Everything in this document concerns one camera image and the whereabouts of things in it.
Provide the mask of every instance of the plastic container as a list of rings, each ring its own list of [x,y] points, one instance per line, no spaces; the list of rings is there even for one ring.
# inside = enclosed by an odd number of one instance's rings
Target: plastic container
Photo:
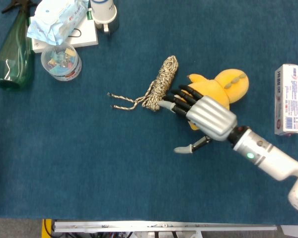
[[[82,67],[78,53],[66,42],[45,48],[41,54],[41,63],[46,71],[59,81],[76,78]]]

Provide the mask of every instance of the metal frame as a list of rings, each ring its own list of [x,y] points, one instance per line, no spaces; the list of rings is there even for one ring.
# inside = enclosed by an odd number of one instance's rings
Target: metal frame
[[[55,232],[275,231],[276,225],[154,221],[57,221]]]

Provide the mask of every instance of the robotic hand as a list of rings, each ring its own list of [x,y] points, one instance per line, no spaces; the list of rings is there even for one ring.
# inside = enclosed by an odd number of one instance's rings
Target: robotic hand
[[[192,153],[210,139],[228,140],[233,150],[276,180],[284,180],[289,176],[298,177],[298,161],[254,133],[248,126],[237,126],[234,113],[189,86],[180,85],[179,88],[183,91],[172,90],[171,93],[175,96],[165,96],[159,105],[186,117],[207,136],[193,145],[178,147],[175,152]],[[288,199],[298,210],[298,179],[289,192]]]

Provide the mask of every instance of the blue table surface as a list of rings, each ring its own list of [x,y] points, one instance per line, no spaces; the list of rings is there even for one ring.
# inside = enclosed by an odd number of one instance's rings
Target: blue table surface
[[[272,179],[228,142],[176,155],[202,133],[166,110],[113,110],[122,102],[106,95],[142,96],[170,55],[173,88],[190,73],[242,69],[250,87],[231,106],[239,124],[298,160],[298,135],[274,134],[274,71],[298,64],[298,1],[115,4],[120,27],[77,48],[78,78],[56,81],[36,55],[29,89],[0,89],[0,217],[298,224],[287,199],[295,178]],[[0,46],[16,15],[0,12]]]

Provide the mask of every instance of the green spray bottle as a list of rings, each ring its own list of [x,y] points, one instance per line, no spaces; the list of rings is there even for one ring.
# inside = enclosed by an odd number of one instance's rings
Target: green spray bottle
[[[20,90],[32,80],[34,55],[31,39],[26,37],[29,26],[29,8],[36,5],[31,0],[12,0],[2,13],[20,6],[19,13],[0,50],[0,87]]]

